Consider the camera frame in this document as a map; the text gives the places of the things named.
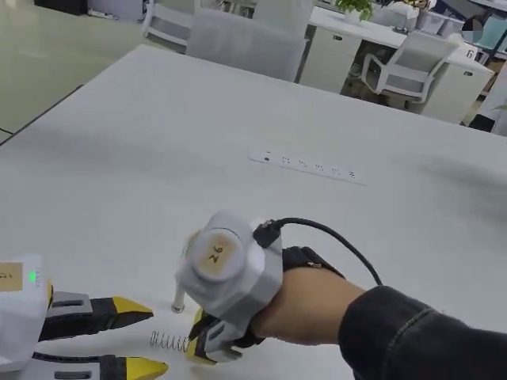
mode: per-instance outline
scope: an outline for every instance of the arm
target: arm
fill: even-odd
[[[284,273],[251,324],[256,336],[339,344],[358,380],[505,380],[507,335],[463,322],[389,287],[363,291],[326,269]]]
[[[363,380],[500,380],[507,373],[507,335],[467,327],[389,287],[349,305],[338,341]]]

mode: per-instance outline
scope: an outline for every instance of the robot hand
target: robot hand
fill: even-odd
[[[69,357],[35,352],[44,340],[94,335],[153,317],[126,298],[53,291],[40,256],[0,263],[0,376],[15,380],[152,380],[168,366],[114,355]]]

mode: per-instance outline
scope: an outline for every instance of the desk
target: desk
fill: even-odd
[[[363,21],[351,25],[343,15],[315,7],[310,24],[314,39],[299,83],[340,93],[363,40],[399,48],[406,36],[386,26]],[[416,113],[459,124],[476,101],[493,72],[461,54],[443,65],[425,104],[413,104]]]
[[[170,364],[166,380],[351,380],[338,347],[268,340],[215,367],[150,348],[152,330],[185,335],[196,311],[188,300],[184,313],[170,312],[184,240],[220,208],[247,220],[314,219],[348,238],[385,283],[505,331],[505,143],[142,46],[0,146],[2,257],[42,253],[56,290],[124,295],[156,315],[37,351],[144,355]],[[267,149],[347,164],[367,186],[249,161],[250,150]],[[284,245],[309,245],[349,279],[374,284],[318,231],[287,228]]]

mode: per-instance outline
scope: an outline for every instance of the power outlet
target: power outlet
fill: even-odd
[[[321,162],[314,162],[305,158],[292,156],[291,154],[278,154],[269,150],[262,150],[251,152],[250,160],[262,162],[267,165],[279,166],[285,169],[310,173],[321,177],[328,177],[334,180],[366,185],[364,179],[354,170],[345,169],[337,165],[327,165]]]

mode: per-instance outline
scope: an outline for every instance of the dark jacket sleeve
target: dark jacket sleeve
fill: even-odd
[[[338,343],[363,380],[507,378],[507,335],[472,329],[389,287],[349,306]]]

